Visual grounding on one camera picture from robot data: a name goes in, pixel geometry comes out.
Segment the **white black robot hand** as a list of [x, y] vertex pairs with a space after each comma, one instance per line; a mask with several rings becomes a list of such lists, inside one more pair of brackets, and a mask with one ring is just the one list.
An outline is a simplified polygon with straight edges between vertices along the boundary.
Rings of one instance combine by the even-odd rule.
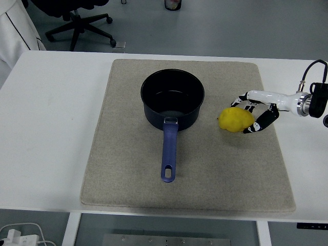
[[301, 116], [301, 93], [293, 95], [285, 95], [280, 93], [251, 90], [243, 95], [239, 95], [237, 99], [231, 103], [231, 107], [236, 107], [242, 101], [248, 101], [246, 110], [253, 112], [258, 104], [267, 105], [269, 108], [263, 112], [255, 122], [243, 130], [243, 133], [255, 133], [264, 130], [271, 125], [278, 117], [279, 111], [289, 111], [295, 115]]

